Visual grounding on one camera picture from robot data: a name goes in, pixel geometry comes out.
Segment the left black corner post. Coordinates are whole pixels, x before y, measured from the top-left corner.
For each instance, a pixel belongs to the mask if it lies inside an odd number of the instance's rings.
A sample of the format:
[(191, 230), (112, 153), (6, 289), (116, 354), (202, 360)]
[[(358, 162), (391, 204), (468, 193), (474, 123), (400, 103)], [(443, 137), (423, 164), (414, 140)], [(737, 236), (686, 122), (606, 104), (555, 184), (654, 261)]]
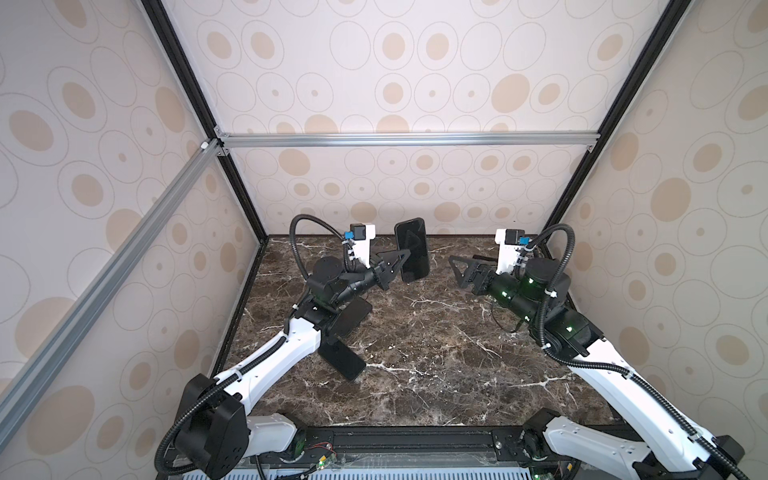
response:
[[(203, 92), (198, 75), (193, 71), (192, 65), (184, 51), (179, 36), (172, 25), (170, 15), (163, 2), (159, 0), (141, 0), (139, 4), (146, 13), (149, 23), (159, 39), (166, 57), (168, 58), (168, 62), (192, 107), (196, 120), (205, 133), (206, 138), (222, 140), (223, 137), (217, 130), (217, 121), (208, 104), (205, 93)], [(230, 153), (222, 153), (218, 156), (218, 159), (257, 240), (261, 244), (264, 244), (268, 241), (269, 236), (256, 212), (254, 203), (246, 189), (243, 177), (237, 168), (233, 157)]]

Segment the black phone upper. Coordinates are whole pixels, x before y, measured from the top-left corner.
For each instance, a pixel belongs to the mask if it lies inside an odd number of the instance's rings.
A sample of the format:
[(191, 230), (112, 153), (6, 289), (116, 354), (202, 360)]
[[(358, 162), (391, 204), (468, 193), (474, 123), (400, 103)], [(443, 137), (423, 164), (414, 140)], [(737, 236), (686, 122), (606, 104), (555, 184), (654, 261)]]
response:
[(341, 311), (329, 330), (330, 335), (346, 337), (372, 312), (373, 306), (363, 298), (355, 298)]

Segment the black corner post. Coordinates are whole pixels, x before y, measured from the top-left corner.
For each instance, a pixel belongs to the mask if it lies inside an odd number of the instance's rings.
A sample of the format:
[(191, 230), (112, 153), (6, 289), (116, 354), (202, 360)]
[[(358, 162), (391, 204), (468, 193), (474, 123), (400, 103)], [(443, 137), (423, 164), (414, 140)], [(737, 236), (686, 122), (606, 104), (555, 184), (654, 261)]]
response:
[(650, 31), (648, 39), (642, 45), (636, 61), (633, 63), (626, 80), (618, 90), (605, 118), (599, 125), (597, 130), (599, 136), (595, 144), (587, 149), (586, 153), (577, 164), (575, 172), (572, 174), (566, 188), (558, 199), (544, 228), (560, 223), (564, 219), (567, 211), (573, 204), (576, 195), (586, 182), (594, 165), (597, 163), (603, 150), (607, 147), (633, 101), (637, 98), (641, 87), (662, 56), (664, 49), (667, 47), (673, 34), (692, 4), (693, 1), (691, 0), (674, 0), (667, 2), (659, 20)]
[[(166, 57), (168, 58), (168, 62), (192, 107), (196, 120), (205, 133), (206, 138), (222, 140), (223, 137), (217, 130), (217, 121), (208, 104), (205, 93), (203, 92), (198, 75), (193, 71), (192, 65), (184, 51), (179, 36), (172, 25), (170, 15), (163, 2), (159, 0), (141, 0), (139, 4), (146, 13), (149, 23), (159, 39)], [(257, 240), (261, 244), (264, 244), (268, 241), (269, 236), (256, 212), (254, 203), (246, 189), (243, 177), (237, 168), (233, 157), (230, 153), (222, 153), (218, 156), (218, 159)]]

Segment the blue phone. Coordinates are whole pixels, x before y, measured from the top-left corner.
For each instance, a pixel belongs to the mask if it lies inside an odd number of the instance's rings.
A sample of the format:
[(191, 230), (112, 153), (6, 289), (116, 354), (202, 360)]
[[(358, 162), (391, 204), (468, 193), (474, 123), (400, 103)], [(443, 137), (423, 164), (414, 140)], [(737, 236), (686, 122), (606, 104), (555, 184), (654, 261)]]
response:
[(395, 225), (394, 234), (398, 249), (410, 252), (401, 270), (403, 282), (413, 283), (426, 278), (430, 273), (430, 258), (424, 219), (416, 217), (402, 221)]

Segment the black phone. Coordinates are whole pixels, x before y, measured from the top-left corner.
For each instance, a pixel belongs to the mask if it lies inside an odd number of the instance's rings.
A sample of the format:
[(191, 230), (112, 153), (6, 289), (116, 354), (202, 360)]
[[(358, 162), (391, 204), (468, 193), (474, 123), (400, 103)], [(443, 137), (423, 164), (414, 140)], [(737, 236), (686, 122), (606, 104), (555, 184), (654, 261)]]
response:
[(330, 335), (346, 337), (372, 312), (373, 306), (363, 298), (355, 298), (341, 311), (329, 330)]
[(366, 368), (366, 362), (340, 340), (322, 340), (318, 354), (349, 381), (357, 379)]

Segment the right black corner post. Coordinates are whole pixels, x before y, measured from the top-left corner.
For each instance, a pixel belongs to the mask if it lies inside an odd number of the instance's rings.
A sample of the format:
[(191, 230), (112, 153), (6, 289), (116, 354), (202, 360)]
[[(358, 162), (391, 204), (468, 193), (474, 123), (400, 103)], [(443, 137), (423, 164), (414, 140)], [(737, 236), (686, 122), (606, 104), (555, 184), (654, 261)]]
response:
[(673, 34), (692, 4), (693, 1), (691, 0), (674, 0), (667, 2), (659, 20), (650, 31), (648, 39), (642, 45), (636, 61), (633, 63), (626, 80), (618, 90), (605, 118), (599, 125), (597, 130), (599, 136), (595, 144), (587, 149), (586, 153), (577, 164), (575, 172), (572, 174), (566, 188), (558, 199), (544, 228), (560, 223), (564, 219), (567, 211), (573, 204), (576, 195), (586, 182), (594, 165), (597, 163), (603, 150), (607, 147), (633, 101), (637, 98), (641, 87), (662, 56), (664, 49), (667, 47)]

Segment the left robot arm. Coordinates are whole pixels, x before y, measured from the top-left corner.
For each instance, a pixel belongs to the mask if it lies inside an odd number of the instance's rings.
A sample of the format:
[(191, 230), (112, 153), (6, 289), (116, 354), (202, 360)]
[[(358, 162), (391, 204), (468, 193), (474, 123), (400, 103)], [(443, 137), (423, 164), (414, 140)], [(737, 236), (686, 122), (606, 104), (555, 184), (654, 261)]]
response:
[(254, 406), (312, 354), (344, 378), (356, 379), (366, 363), (341, 338), (371, 312), (363, 294), (373, 287), (388, 289), (409, 257), (409, 250), (382, 252), (359, 271), (347, 269), (337, 257), (318, 260), (275, 337), (218, 375), (199, 374), (187, 383), (174, 423), (158, 445), (157, 472), (171, 477), (200, 470), (221, 479), (244, 457), (288, 450), (296, 425), (281, 415), (254, 417)]

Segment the black phone lower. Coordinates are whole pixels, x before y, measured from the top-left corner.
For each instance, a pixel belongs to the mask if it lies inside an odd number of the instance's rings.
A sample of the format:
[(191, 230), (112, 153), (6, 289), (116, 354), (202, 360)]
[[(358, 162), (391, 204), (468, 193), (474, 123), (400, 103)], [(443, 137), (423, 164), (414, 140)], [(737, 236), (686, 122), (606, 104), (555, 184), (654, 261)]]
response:
[(322, 340), (318, 354), (349, 381), (357, 379), (366, 368), (366, 362), (340, 340)]

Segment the left aluminium rail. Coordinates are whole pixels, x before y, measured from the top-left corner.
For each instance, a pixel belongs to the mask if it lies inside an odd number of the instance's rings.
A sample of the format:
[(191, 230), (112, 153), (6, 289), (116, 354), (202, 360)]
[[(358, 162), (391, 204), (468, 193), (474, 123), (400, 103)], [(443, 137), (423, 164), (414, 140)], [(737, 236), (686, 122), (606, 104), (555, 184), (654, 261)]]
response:
[(221, 148), (221, 140), (209, 139), (205, 148), (198, 149), (11, 383), (1, 400), (2, 449), (7, 448)]

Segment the horizontal aluminium rail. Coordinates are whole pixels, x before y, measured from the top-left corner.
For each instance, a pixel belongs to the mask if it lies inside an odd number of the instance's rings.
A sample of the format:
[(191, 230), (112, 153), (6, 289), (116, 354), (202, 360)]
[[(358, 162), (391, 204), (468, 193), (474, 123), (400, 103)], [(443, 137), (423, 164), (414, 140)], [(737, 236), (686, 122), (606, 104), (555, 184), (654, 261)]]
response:
[(596, 131), (522, 132), (423, 132), (423, 133), (317, 133), (317, 134), (227, 134), (222, 144), (232, 148), (300, 147), (402, 147), (402, 146), (522, 146), (594, 145)]

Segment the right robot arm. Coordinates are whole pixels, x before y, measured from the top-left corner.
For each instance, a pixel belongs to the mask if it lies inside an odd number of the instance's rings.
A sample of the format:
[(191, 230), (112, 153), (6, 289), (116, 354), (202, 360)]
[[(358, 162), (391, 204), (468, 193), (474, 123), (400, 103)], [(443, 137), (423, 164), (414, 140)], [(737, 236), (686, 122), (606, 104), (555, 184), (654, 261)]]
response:
[(484, 259), (452, 256), (449, 263), (459, 287), (493, 299), (526, 322), (543, 353), (587, 382), (639, 437), (627, 440), (545, 410), (524, 428), (531, 459), (571, 457), (619, 479), (745, 478), (738, 466), (744, 449), (735, 439), (715, 436), (689, 419), (599, 328), (564, 303), (570, 279), (562, 263), (532, 258), (509, 272)]

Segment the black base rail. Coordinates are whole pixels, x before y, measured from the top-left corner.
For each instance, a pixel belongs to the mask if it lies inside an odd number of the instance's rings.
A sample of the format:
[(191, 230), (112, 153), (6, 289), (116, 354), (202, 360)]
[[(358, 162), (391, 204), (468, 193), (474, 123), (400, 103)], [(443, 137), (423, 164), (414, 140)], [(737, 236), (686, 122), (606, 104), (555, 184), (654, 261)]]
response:
[(265, 433), (185, 427), (165, 458), (173, 479), (579, 479), (587, 469), (614, 479), (666, 471), (623, 426), (557, 433), (548, 447), (532, 428), (305, 427)]

